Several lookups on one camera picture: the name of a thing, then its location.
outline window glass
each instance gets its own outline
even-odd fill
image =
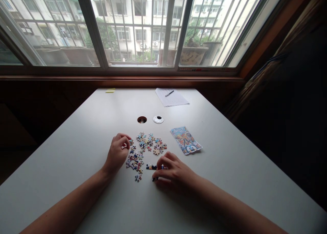
[[[224,66],[259,1],[194,0],[179,66]]]
[[[29,43],[33,59],[48,66],[99,66],[78,0],[1,0],[7,26]]]
[[[92,6],[103,45],[107,51],[113,52],[109,60],[111,66],[126,62],[129,66],[139,64],[160,66],[159,59],[162,59],[164,48],[173,51],[170,56],[174,60],[186,0],[175,0],[171,8],[168,8],[169,0],[104,1],[107,16],[98,12],[96,4]],[[172,20],[169,31],[166,30],[168,15]],[[169,40],[165,46],[168,33]],[[173,60],[170,61],[170,67],[173,67]]]
[[[0,65],[22,65],[9,48],[0,40]]]

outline air conditioner unit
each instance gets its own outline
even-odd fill
[[[178,26],[179,23],[180,23],[179,19],[173,19],[172,25],[173,26]]]
[[[55,20],[61,20],[61,18],[60,18],[59,15],[57,15],[57,14],[52,14],[52,15],[53,15],[53,18],[54,18]]]

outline wall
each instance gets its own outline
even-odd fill
[[[297,43],[236,126],[327,210],[327,26]]]

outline right hand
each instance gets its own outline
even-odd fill
[[[161,165],[168,167],[168,169],[161,169]],[[160,157],[157,166],[159,170],[155,171],[152,178],[161,177],[165,179],[155,181],[157,186],[175,191],[180,191],[185,186],[188,188],[196,186],[199,175],[193,172],[174,153],[168,151],[164,156]]]

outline pile of puzzle pieces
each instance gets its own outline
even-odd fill
[[[130,152],[126,162],[126,168],[131,167],[133,170],[136,170],[138,173],[135,176],[135,181],[139,182],[142,179],[143,170],[141,166],[144,164],[142,161],[143,153],[147,149],[148,151],[152,151],[153,142],[156,143],[154,146],[153,153],[155,155],[159,155],[160,153],[164,152],[164,149],[167,149],[167,144],[164,144],[160,138],[154,138],[153,133],[150,133],[148,137],[144,134],[144,132],[140,132],[139,135],[136,136],[136,140],[139,142],[141,147],[140,151],[135,152],[136,146],[133,145],[134,141],[131,139],[130,143]]]

